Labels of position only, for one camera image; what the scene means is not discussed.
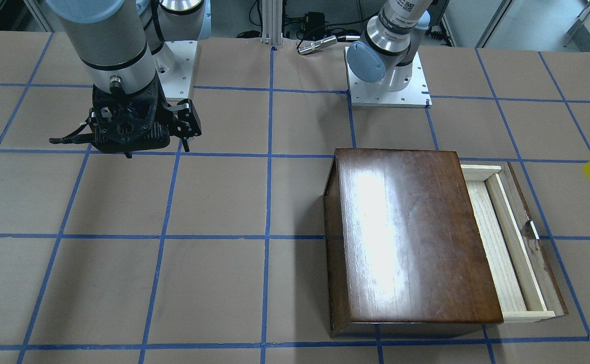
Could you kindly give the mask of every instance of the metal connector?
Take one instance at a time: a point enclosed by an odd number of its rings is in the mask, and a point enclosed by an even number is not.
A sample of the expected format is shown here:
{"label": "metal connector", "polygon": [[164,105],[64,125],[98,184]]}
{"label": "metal connector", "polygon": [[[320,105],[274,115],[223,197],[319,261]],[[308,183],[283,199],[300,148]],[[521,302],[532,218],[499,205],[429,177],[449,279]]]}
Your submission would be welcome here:
{"label": "metal connector", "polygon": [[360,35],[341,35],[339,37],[337,37],[337,41],[347,41],[347,42],[351,42],[351,41],[357,41],[360,39]]}
{"label": "metal connector", "polygon": [[330,47],[335,43],[337,43],[337,37],[332,35],[330,37],[313,41],[311,44],[305,45],[304,47],[297,48],[297,53],[302,56],[310,55],[311,53],[315,53],[321,51],[324,48]]}

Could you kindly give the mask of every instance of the black cable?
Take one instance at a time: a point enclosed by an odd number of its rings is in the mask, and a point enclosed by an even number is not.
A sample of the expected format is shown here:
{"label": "black cable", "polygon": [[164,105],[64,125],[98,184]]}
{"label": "black cable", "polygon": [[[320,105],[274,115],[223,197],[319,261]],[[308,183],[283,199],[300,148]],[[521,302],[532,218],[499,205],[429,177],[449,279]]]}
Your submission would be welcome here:
{"label": "black cable", "polygon": [[376,14],[373,14],[372,16],[370,16],[367,19],[360,19],[358,21],[349,21],[347,23],[334,23],[334,24],[325,24],[325,25],[320,25],[320,27],[315,27],[311,30],[309,30],[308,32],[306,32],[302,38],[300,39],[300,43],[297,44],[296,48],[300,48],[300,46],[302,45],[302,43],[304,43],[304,39],[306,38],[306,35],[309,35],[311,33],[313,33],[316,30],[320,30],[321,28],[326,28],[326,27],[337,27],[337,26],[341,26],[341,25],[352,25],[352,24],[358,24],[358,23],[364,23],[365,21],[373,18],[374,16],[378,15],[378,12],[376,12]]}
{"label": "black cable", "polygon": [[161,24],[158,22],[158,7],[160,6],[160,4],[161,0],[152,0],[152,19],[154,20],[154,28],[156,29],[156,35],[158,35],[158,39],[164,42],[165,37],[163,37]]}
{"label": "black cable", "polygon": [[261,32],[263,32],[263,17],[261,16],[261,0],[257,1],[257,14],[259,15],[259,26],[261,27]]}
{"label": "black cable", "polygon": [[[158,2],[156,5],[156,14],[158,14],[158,7],[161,5],[161,2]],[[147,20],[147,24],[144,25],[144,27],[142,27],[143,30],[147,30],[147,28],[149,28],[149,25],[152,23],[152,21],[154,21],[154,13],[152,12],[152,14],[149,16],[149,20]]]}
{"label": "black cable", "polygon": [[362,1],[358,0],[358,12],[360,12],[360,18],[362,18],[364,15],[362,15]]}
{"label": "black cable", "polygon": [[253,3],[253,5],[251,6],[251,9],[250,9],[250,10],[248,10],[248,20],[250,21],[250,23],[251,23],[252,25],[254,25],[254,26],[256,26],[256,27],[261,27],[259,24],[255,23],[255,22],[253,21],[253,9],[254,9],[254,6],[255,6],[255,5],[257,5],[257,7],[258,7],[258,9],[259,9],[258,2],[259,2],[259,0],[255,0],[255,2]]}

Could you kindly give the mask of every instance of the floor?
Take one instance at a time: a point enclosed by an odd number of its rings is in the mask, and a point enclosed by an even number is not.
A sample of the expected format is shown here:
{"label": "floor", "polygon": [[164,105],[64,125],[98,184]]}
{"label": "floor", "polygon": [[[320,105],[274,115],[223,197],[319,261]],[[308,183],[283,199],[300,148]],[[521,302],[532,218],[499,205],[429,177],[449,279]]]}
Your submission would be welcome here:
{"label": "floor", "polygon": [[[501,0],[450,2],[445,18],[454,33],[456,46],[476,46],[501,3]],[[584,0],[513,0],[486,48],[578,52],[573,43],[563,45],[568,38],[567,30],[585,6]]]}
{"label": "floor", "polygon": [[[201,41],[205,133],[127,160],[47,143],[85,118],[90,81],[63,33],[0,32],[0,364],[590,363],[590,55],[422,48],[433,106],[411,110],[351,107],[341,48],[294,46]],[[336,147],[510,162],[570,315],[330,339]]]}

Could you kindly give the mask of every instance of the aluminum frame post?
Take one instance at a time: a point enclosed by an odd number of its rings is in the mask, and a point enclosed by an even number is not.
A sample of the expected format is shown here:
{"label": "aluminum frame post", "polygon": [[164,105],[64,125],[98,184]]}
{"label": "aluminum frame post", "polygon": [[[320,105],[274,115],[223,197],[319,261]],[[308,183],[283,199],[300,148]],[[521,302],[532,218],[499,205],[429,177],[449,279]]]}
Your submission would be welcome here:
{"label": "aluminum frame post", "polygon": [[261,43],[281,47],[282,0],[261,0]]}

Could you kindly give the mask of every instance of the silver robot arm segment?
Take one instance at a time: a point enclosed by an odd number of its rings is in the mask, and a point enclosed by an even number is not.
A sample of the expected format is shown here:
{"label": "silver robot arm segment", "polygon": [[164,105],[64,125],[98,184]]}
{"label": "silver robot arm segment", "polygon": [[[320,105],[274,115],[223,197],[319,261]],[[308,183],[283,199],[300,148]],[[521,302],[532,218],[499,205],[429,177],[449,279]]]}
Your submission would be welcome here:
{"label": "silver robot arm segment", "polygon": [[431,1],[387,0],[347,51],[351,71],[365,82],[378,82],[395,67],[410,65],[429,23]]}
{"label": "silver robot arm segment", "polygon": [[[152,0],[147,7],[154,30],[161,33],[159,1]],[[83,127],[50,142],[92,143],[101,152],[124,153],[130,158],[136,150],[167,147],[170,136],[177,136],[188,152],[188,141],[201,134],[200,120],[191,100],[184,99],[175,107],[168,104],[152,57],[152,50],[163,48],[163,35],[145,34],[138,14],[140,4],[136,6],[134,0],[46,2],[60,16],[94,83],[92,108]],[[154,49],[150,39],[156,42]],[[91,133],[80,134],[86,126]]]}

